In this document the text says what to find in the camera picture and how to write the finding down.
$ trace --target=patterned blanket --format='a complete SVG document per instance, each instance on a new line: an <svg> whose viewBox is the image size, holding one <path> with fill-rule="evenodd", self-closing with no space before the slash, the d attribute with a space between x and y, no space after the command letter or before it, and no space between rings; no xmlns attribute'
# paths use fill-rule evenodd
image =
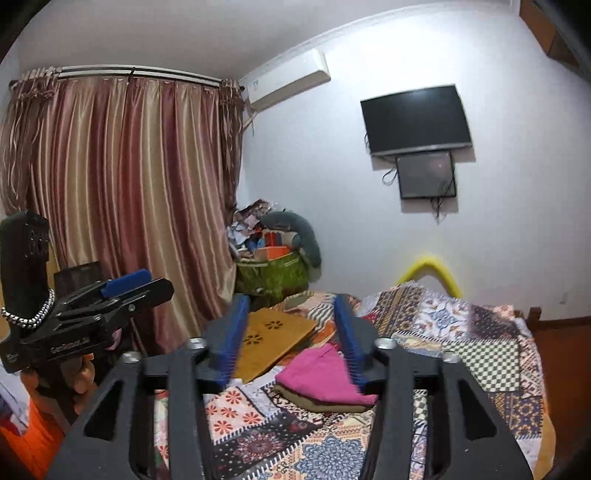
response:
<svg viewBox="0 0 591 480"><path fill-rule="evenodd" d="M334 296L304 292L275 308L318 322L309 346L337 342ZM358 316L371 320L382 336L409 351L460 355L488 392L534 469L542 441L544 391L541 362L530 332L511 307L479 307L408 283L366 297L350 298ZM288 355L280 364L287 364ZM281 366L249 384L234 381L207 403L218 473L228 479L357 479L368 446L374 411L358 414L311 413L272 389ZM410 480L424 474L426 391L415 391L414 441ZM159 477L166 478L167 399L155 409Z"/></svg>

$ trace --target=ceiling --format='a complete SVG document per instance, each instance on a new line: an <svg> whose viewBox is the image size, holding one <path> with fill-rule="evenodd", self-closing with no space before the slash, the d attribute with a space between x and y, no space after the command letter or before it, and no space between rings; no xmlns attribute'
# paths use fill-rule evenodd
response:
<svg viewBox="0 0 591 480"><path fill-rule="evenodd" d="M52 0L22 32L19 60L23 71L135 64L240 79L334 27L434 1Z"/></svg>

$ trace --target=orange object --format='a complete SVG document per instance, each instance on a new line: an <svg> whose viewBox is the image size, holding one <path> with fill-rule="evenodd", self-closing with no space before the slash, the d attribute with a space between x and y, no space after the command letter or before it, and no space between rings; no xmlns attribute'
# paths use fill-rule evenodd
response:
<svg viewBox="0 0 591 480"><path fill-rule="evenodd" d="M252 312L248 316L234 377L248 383L267 372L298 343L312 335L317 324L315 320L271 309Z"/></svg>
<svg viewBox="0 0 591 480"><path fill-rule="evenodd" d="M64 437L57 422L40 412L33 402L30 403L29 428L24 435L3 427L0 427L0 435L4 435L15 455L38 480L45 477Z"/></svg>
<svg viewBox="0 0 591 480"><path fill-rule="evenodd" d="M259 262L275 260L291 253L289 247L262 247L255 251L255 260Z"/></svg>

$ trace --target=monitor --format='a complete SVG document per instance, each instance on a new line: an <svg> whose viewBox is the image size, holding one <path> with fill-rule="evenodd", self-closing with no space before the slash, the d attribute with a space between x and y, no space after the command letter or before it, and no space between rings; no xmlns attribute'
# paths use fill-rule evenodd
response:
<svg viewBox="0 0 591 480"><path fill-rule="evenodd" d="M472 145L455 85L392 93L361 102L372 155Z"/></svg>
<svg viewBox="0 0 591 480"><path fill-rule="evenodd" d="M396 159L396 164L403 200L456 196L456 179L449 152L403 155Z"/></svg>

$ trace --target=green bag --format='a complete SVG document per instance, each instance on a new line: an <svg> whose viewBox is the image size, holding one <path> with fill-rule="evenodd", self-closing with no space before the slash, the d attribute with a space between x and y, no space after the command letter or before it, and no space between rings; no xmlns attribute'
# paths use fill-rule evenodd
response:
<svg viewBox="0 0 591 480"><path fill-rule="evenodd" d="M308 289L306 266L296 252L267 262L237 260L236 266L236 292L264 297L267 306Z"/></svg>

